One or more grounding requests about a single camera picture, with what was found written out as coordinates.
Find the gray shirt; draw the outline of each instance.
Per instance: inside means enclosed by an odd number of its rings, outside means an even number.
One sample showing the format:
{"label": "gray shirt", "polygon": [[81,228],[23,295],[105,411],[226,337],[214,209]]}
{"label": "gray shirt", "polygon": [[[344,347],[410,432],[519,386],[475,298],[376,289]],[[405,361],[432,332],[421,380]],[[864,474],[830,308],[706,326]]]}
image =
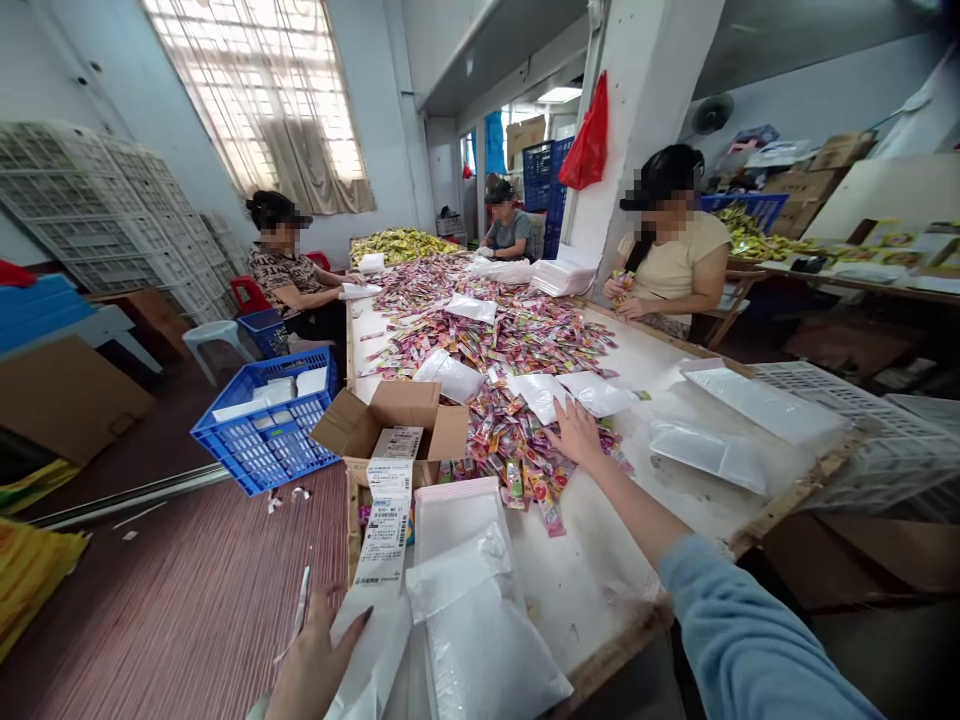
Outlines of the gray shirt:
{"label": "gray shirt", "polygon": [[514,210],[513,220],[508,225],[495,220],[487,231],[486,237],[493,240],[493,246],[497,250],[513,247],[517,244],[517,238],[526,238],[527,245],[524,248],[523,256],[530,257],[533,253],[533,233],[530,231],[530,218],[522,210]]}

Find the white curtain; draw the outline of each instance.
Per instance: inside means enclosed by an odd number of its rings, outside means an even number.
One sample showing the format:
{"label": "white curtain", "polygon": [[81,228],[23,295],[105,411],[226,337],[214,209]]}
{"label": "white curtain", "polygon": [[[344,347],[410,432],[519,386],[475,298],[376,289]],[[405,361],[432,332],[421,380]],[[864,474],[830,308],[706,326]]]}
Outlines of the white curtain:
{"label": "white curtain", "polygon": [[376,209],[322,0],[144,0],[234,184]]}

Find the striped floor mat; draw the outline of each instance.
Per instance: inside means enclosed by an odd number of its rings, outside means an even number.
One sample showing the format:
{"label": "striped floor mat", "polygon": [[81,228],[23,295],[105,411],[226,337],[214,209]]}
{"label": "striped floor mat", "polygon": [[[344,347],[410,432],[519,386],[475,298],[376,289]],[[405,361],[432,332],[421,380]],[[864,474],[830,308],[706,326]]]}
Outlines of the striped floor mat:
{"label": "striped floor mat", "polygon": [[[312,497],[294,500],[297,485]],[[247,498],[226,481],[117,530],[122,517],[96,528],[0,665],[3,717],[243,718],[273,685],[304,566],[311,587],[346,580],[344,465],[280,497],[268,515],[266,495]]]}

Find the white plastic stool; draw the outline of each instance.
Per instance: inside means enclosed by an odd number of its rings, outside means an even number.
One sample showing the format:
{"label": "white plastic stool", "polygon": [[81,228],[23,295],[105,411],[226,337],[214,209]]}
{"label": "white plastic stool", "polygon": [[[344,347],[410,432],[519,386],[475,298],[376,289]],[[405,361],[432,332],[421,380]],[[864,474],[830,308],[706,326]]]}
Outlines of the white plastic stool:
{"label": "white plastic stool", "polygon": [[243,356],[244,360],[247,362],[255,362],[253,356],[243,346],[243,343],[240,342],[240,335],[237,332],[238,328],[239,325],[233,320],[216,320],[211,323],[204,323],[200,327],[193,328],[193,330],[187,330],[183,334],[183,342],[190,348],[190,352],[193,353],[193,356],[200,364],[200,369],[203,370],[203,374],[207,376],[207,380],[209,380],[210,384],[214,387],[217,386],[217,381],[214,380],[213,373],[210,371],[210,368],[207,367],[207,363],[204,362],[203,355],[200,354],[200,346],[203,345],[203,343],[223,340],[224,342],[230,343],[233,348]]}

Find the ceiling light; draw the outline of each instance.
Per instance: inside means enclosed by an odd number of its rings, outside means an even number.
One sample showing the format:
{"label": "ceiling light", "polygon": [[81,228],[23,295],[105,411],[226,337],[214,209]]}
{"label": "ceiling light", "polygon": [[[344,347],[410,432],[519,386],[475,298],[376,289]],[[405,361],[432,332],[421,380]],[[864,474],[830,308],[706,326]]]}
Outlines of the ceiling light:
{"label": "ceiling light", "polygon": [[583,90],[580,88],[554,88],[546,95],[537,98],[537,102],[568,102],[574,98],[580,97]]}

